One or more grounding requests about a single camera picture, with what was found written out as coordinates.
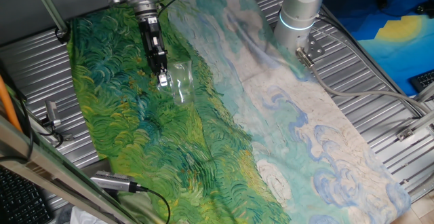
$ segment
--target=metal clamp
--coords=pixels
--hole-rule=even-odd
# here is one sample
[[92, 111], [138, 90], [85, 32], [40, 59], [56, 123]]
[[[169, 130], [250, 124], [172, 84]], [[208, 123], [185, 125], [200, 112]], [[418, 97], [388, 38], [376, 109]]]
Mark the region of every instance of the metal clamp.
[[396, 137], [403, 141], [406, 138], [415, 135], [417, 132], [423, 129], [428, 129], [431, 134], [434, 134], [434, 111], [427, 113], [424, 117], [418, 119], [413, 124], [409, 125], [406, 129], [402, 130], [396, 135]]
[[311, 68], [313, 66], [313, 61], [302, 48], [297, 48], [296, 55], [298, 60], [304, 64], [306, 67]]

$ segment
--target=orange pole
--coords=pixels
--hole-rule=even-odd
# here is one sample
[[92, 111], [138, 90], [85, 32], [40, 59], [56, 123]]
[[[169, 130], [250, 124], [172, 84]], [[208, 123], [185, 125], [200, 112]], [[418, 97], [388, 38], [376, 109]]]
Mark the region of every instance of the orange pole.
[[5, 106], [7, 118], [9, 118], [9, 122], [15, 126], [19, 131], [22, 132], [20, 122], [18, 121], [18, 117], [16, 117], [14, 105], [12, 104], [11, 97], [9, 95], [9, 92], [7, 92], [7, 88], [5, 85], [5, 82], [3, 81], [3, 78], [0, 76], [0, 98], [3, 102], [3, 105]]

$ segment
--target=metal floor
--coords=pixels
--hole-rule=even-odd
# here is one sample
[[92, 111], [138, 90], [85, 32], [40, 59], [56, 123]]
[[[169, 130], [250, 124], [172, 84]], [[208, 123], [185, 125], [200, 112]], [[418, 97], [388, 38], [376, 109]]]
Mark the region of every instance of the metal floor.
[[[271, 26], [277, 21], [282, 1], [257, 0]], [[329, 86], [347, 92], [388, 90], [371, 70], [375, 67], [368, 66], [348, 47], [321, 32], [333, 33], [345, 41], [341, 33], [322, 21], [315, 23], [315, 27], [321, 29], [313, 31], [313, 35], [324, 47], [325, 56], [314, 61]], [[75, 96], [66, 45], [59, 43], [54, 30], [0, 48], [0, 58], [27, 96], [28, 109], [39, 119], [45, 117], [44, 101], [56, 101], [62, 118], [58, 131], [74, 136], [74, 141], [64, 142], [59, 151], [79, 168], [98, 161]], [[434, 139], [427, 130], [402, 142], [396, 137], [402, 128], [414, 122], [414, 114], [399, 100], [388, 96], [332, 98], [407, 192], [412, 192], [434, 171]], [[412, 194], [412, 200], [419, 197]], [[49, 199], [54, 210], [66, 204], [54, 195]]]

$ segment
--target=gray cable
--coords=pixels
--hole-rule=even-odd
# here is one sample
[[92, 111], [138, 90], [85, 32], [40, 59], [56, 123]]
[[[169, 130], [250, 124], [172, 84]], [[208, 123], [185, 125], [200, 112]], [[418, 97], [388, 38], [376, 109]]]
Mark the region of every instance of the gray cable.
[[[349, 45], [347, 45], [345, 42], [343, 42], [342, 40], [340, 40], [339, 38], [337, 38], [337, 37], [335, 37], [335, 36], [333, 36], [332, 35], [332, 33], [327, 33], [327, 32], [325, 32], [325, 31], [323, 31], [323, 30], [320, 30], [319, 28], [316, 28], [316, 27], [312, 27], [312, 29], [313, 30], [315, 30], [315, 31], [317, 31], [317, 32], [319, 32], [319, 33], [322, 33], [322, 34], [324, 34], [324, 35], [326, 35], [326, 36], [328, 36], [328, 37], [331, 37], [332, 39], [334, 39], [334, 40], [336, 40], [336, 41], [338, 41], [339, 43], [341, 43], [341, 44], [343, 44], [346, 48], [348, 48], [348, 49], [350, 49], [351, 51], [352, 51], [352, 53], [354, 53], [354, 55], [356, 55], [356, 57], [358, 57], [358, 59], [360, 59], [363, 63], [365, 63], [365, 60], [364, 59], [362, 59], [360, 56], [359, 56], [359, 54], [357, 54], [357, 52], [351, 47], [351, 46], [349, 46]], [[369, 70], [380, 80], [380, 81], [382, 81], [390, 90], [392, 90], [392, 93], [394, 93], [394, 94], [400, 94], [400, 93], [398, 93], [398, 92], [396, 92], [396, 90], [395, 89], [393, 89], [393, 87], [392, 86], [390, 86], [385, 80], [383, 80], [374, 70], [372, 70], [371, 69], [371, 67], [368, 65], [368, 64], [366, 64], [365, 63], [365, 65], [367, 66], [367, 68], [369, 68]], [[415, 109], [414, 108], [414, 103], [412, 103], [412, 102], [409, 102], [408, 100], [406, 100], [406, 102], [411, 106], [411, 108], [413, 108], [413, 109]]]
[[388, 92], [388, 91], [366, 91], [366, 92], [338, 92], [336, 90], [333, 90], [331, 87], [327, 86], [323, 79], [320, 78], [317, 69], [315, 68], [315, 66], [312, 66], [310, 68], [314, 74], [314, 76], [316, 76], [319, 84], [324, 88], [324, 90], [326, 90], [327, 92], [331, 93], [331, 94], [335, 94], [338, 96], [368, 96], [368, 95], [387, 95], [387, 96], [394, 96], [395, 98], [399, 98], [402, 100], [405, 100], [409, 103], [411, 103], [412, 105], [422, 109], [425, 113], [429, 113], [431, 112], [428, 108], [426, 108], [424, 105], [422, 105], [420, 102], [409, 98], [407, 96], [404, 96], [402, 94], [396, 93], [396, 92]]

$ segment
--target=metal rod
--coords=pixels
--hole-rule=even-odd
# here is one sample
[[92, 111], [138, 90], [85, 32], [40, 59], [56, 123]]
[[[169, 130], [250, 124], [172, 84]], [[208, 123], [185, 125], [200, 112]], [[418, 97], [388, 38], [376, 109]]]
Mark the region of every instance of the metal rod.
[[66, 33], [68, 31], [68, 27], [66, 26], [65, 21], [63, 21], [62, 16], [60, 16], [59, 11], [57, 11], [56, 6], [54, 5], [52, 0], [41, 0], [47, 9], [48, 13], [52, 17], [54, 23], [56, 23], [57, 28], [62, 33]]
[[90, 203], [86, 203], [85, 201], [81, 200], [77, 196], [75, 196], [73, 193], [69, 193], [65, 191], [64, 189], [59, 188], [58, 186], [55, 186], [53, 183], [48, 181], [47, 179], [39, 176], [38, 174], [34, 173], [32, 170], [25, 167], [25, 165], [22, 165], [18, 162], [2, 162], [3, 166], [5, 166], [7, 169], [15, 172], [16, 174], [19, 174], [23, 178], [34, 182], [36, 185], [44, 188], [49, 189], [51, 193], [56, 194], [57, 196], [60, 196], [67, 202], [70, 202], [74, 206], [85, 210], [86, 212], [90, 213], [91, 215], [101, 219], [102, 221], [105, 221], [109, 224], [117, 224], [115, 220], [112, 220], [110, 217], [106, 216], [105, 214], [101, 213], [100, 211], [96, 210], [93, 206], [90, 205]]
[[[31, 162], [43, 168], [54, 178], [62, 181], [69, 188], [74, 189], [89, 201], [99, 206], [103, 212], [112, 214], [123, 223], [139, 223], [124, 207], [117, 203], [107, 193], [103, 192], [92, 180], [78, 170], [70, 161], [60, 154], [54, 147], [38, 136], [40, 145], [34, 144]], [[5, 118], [0, 117], [0, 144], [26, 155], [28, 138], [17, 131]]]

